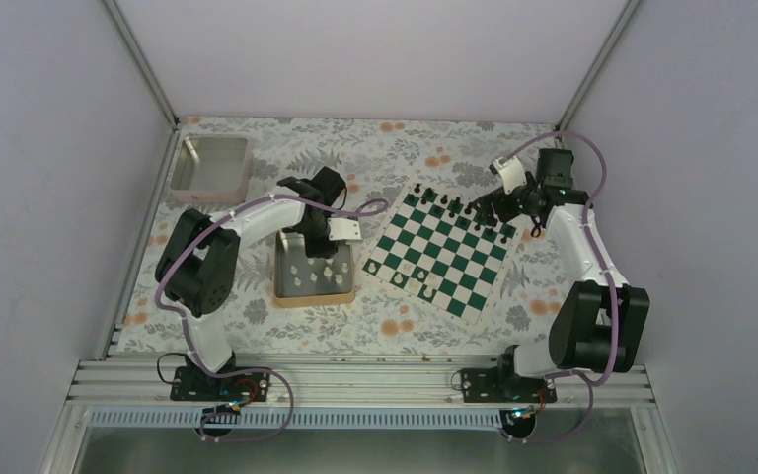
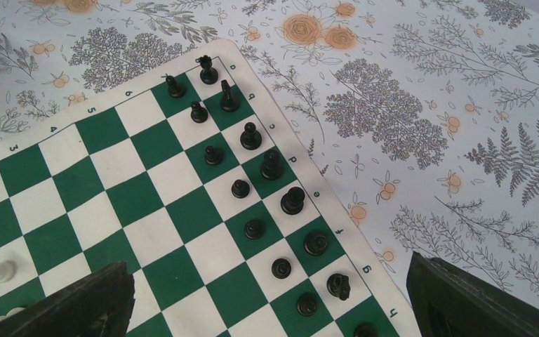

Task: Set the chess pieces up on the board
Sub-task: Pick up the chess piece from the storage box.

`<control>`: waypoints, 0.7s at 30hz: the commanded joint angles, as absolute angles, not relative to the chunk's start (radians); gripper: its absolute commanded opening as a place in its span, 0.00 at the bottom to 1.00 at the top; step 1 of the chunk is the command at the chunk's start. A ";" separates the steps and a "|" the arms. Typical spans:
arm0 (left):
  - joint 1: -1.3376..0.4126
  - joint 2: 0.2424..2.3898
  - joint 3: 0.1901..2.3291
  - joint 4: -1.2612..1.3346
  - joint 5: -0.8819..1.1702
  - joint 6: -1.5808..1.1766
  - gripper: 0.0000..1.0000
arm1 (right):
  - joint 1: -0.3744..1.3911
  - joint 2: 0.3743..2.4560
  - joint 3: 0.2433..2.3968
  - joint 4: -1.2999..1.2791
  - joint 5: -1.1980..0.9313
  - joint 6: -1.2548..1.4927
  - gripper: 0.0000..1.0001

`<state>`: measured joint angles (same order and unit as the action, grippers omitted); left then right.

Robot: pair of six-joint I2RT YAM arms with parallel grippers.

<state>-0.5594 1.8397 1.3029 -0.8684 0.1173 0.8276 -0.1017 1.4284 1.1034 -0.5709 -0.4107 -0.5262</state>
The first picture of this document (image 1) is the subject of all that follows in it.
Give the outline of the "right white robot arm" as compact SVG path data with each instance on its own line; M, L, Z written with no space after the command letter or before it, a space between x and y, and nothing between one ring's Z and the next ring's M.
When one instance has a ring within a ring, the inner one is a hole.
M591 197L573 185L571 151L543 148L535 172L516 157L490 165L499 189L473 207L490 223L528 216L553 239L571 284L547 338L505 352L495 376L497 394L518 402L533 378L565 376L582 369L597 374L593 385L629 371L636 358L650 307L647 292L629 284L617 270L596 227Z

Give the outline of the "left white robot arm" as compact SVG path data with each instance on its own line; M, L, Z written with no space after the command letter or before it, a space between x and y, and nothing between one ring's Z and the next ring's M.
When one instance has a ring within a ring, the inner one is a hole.
M307 257L332 257L339 245L329 220L345 194L344 178L324 167L311 178L283 178L263 197L220 214L182 213L155 269L154 303L180 317L187 364L198 370L195 385L206 397L223 399L235 386L234 352L214 313L231 293L241 251L285 231L302 237Z

